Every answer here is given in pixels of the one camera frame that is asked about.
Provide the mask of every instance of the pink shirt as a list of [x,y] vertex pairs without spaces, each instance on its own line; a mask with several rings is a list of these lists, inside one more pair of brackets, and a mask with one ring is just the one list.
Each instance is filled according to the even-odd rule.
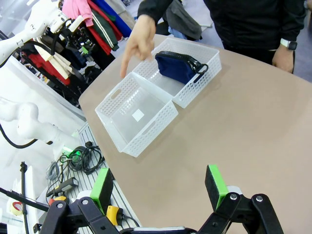
[[87,27],[93,25],[92,11],[87,0],[64,0],[62,12],[71,19],[82,16]]

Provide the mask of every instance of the watch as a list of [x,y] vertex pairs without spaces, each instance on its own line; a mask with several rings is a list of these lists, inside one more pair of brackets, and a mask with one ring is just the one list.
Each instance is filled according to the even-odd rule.
[[281,39],[281,44],[283,46],[287,47],[289,50],[296,50],[296,48],[297,48],[297,42],[296,41]]

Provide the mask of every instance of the basket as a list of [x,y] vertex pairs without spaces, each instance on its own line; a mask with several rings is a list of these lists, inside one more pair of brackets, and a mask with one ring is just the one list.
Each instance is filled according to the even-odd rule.
[[172,97],[135,73],[96,108],[119,152],[137,157],[178,115]]
[[208,71],[197,82],[194,81],[199,75],[195,75],[186,85],[161,75],[159,73],[156,59],[152,62],[141,62],[133,70],[134,73],[139,74],[166,91],[176,104],[185,108],[221,70],[219,51],[207,46],[171,38],[165,39],[158,47],[156,47],[152,51],[152,55],[155,56],[155,54],[162,50],[190,55],[199,62],[205,63],[209,66]]

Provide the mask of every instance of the black jacket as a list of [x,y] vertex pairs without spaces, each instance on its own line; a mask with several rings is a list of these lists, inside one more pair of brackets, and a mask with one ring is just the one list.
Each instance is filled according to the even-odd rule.
[[[172,0],[144,0],[138,15],[157,23]],[[304,0],[204,0],[222,42],[237,49],[277,49],[304,27]]]

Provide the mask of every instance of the person's right hand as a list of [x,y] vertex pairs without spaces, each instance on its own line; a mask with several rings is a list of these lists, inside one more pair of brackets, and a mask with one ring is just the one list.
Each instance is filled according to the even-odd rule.
[[140,60],[152,58],[151,51],[154,49],[155,32],[156,26],[153,18],[141,15],[132,30],[122,57],[121,78],[126,76],[128,63],[133,55],[139,57]]

